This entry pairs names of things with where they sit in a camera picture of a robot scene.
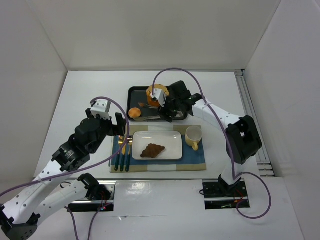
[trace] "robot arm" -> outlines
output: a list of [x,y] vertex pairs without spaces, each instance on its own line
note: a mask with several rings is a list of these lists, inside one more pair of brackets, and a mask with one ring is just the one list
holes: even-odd
[[[252,117],[246,115],[239,117],[231,114],[196,93],[191,95],[183,81],[178,81],[169,86],[169,95],[164,94],[161,89],[154,89],[153,99],[158,101],[160,107],[158,113],[161,119],[172,122],[177,112],[182,111],[194,117],[203,119],[220,131],[225,131],[231,145],[234,158],[234,175],[243,173],[246,161],[256,155],[262,147],[256,124]],[[215,111],[222,123],[221,128],[216,116],[209,106]],[[225,170],[219,176],[219,183],[224,190],[229,191],[240,181],[240,177],[234,179],[232,162],[229,161]]]
[[68,176],[42,182],[42,179],[78,170],[96,153],[106,136],[123,136],[126,121],[116,113],[117,125],[109,116],[110,102],[99,99],[85,112],[87,118],[75,128],[67,142],[52,155],[45,169],[33,180],[40,183],[26,187],[19,195],[0,207],[1,229],[10,240],[26,240],[46,218],[75,200],[95,199],[107,191],[90,174],[81,175],[71,186],[49,194]]

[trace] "croissant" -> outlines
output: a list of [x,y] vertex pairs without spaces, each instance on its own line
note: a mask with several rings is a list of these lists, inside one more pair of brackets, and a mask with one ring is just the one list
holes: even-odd
[[150,143],[145,150],[142,151],[140,157],[142,158],[156,158],[163,150],[165,150],[164,146],[160,146],[157,144]]

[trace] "mug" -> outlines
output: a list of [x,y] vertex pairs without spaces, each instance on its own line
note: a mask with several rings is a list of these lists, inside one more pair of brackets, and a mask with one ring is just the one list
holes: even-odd
[[202,130],[198,126],[190,126],[185,131],[185,142],[192,147],[194,151],[198,151],[198,143],[202,139]]

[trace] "white plate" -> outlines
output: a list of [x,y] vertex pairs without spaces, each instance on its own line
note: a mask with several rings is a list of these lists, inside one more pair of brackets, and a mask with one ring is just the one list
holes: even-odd
[[[165,149],[156,158],[141,157],[149,144]],[[182,158],[182,138],[178,131],[137,131],[133,134],[132,157],[136,160],[178,160]]]

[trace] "black tray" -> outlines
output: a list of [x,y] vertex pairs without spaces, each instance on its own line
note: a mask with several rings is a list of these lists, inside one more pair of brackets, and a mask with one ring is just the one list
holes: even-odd
[[[132,108],[139,108],[141,110],[141,117],[151,117],[151,116],[158,116],[158,109],[152,109],[148,107],[140,107],[138,103],[148,104],[146,90],[149,86],[133,86],[129,89],[128,92],[128,103],[126,106],[126,115],[131,121],[135,120],[129,117],[129,110]],[[184,116],[174,117],[173,120],[185,120],[188,114],[186,113]],[[153,119],[148,121],[161,121],[160,119]]]

